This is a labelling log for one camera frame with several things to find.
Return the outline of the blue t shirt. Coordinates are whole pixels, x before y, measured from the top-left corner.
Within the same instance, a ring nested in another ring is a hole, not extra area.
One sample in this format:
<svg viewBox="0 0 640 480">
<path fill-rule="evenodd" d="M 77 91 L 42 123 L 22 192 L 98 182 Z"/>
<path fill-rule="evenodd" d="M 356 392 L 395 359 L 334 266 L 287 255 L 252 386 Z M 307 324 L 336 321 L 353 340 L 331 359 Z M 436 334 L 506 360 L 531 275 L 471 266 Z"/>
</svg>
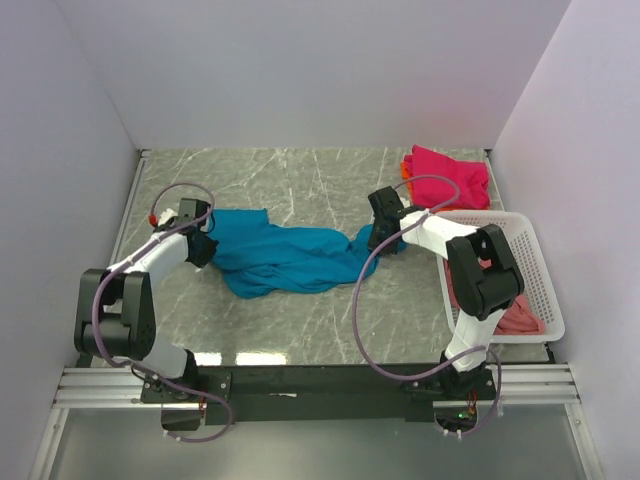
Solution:
<svg viewBox="0 0 640 480">
<path fill-rule="evenodd" d="M 243 299 L 274 291 L 318 294 L 357 281 L 369 257 L 372 226 L 354 238 L 321 227 L 273 224 L 262 210 L 218 209 L 208 237 L 218 242 L 212 265 Z"/>
</svg>

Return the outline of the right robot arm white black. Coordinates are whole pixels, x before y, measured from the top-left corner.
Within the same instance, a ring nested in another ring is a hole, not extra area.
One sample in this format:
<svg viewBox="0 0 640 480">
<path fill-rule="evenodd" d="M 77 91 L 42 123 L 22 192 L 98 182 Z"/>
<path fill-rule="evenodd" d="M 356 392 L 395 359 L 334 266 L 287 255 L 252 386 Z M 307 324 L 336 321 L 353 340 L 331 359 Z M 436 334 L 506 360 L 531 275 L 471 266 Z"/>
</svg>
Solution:
<svg viewBox="0 0 640 480">
<path fill-rule="evenodd" d="M 420 207 L 406 207 L 391 186 L 370 194 L 368 201 L 374 215 L 368 241 L 372 253 L 395 254 L 403 241 L 446 261 L 458 318 L 436 377 L 447 396 L 469 392 L 480 381 L 499 321 L 524 292 L 503 230 L 494 224 L 464 225 Z"/>
</svg>

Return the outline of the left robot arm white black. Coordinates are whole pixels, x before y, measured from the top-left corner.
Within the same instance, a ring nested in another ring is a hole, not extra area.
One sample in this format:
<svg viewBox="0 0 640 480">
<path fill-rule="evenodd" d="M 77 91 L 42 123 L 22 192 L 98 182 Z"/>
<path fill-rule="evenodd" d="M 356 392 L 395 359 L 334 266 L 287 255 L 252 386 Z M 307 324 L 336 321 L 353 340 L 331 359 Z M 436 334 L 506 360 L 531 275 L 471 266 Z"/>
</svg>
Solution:
<svg viewBox="0 0 640 480">
<path fill-rule="evenodd" d="M 218 242 L 209 237 L 215 226 L 212 206 L 183 198 L 177 211 L 168 209 L 150 221 L 154 230 L 142 247 L 106 269 L 82 274 L 74 346 L 195 390 L 200 386 L 195 356 L 157 332 L 153 289 L 177 266 L 202 268 L 213 259 Z"/>
</svg>

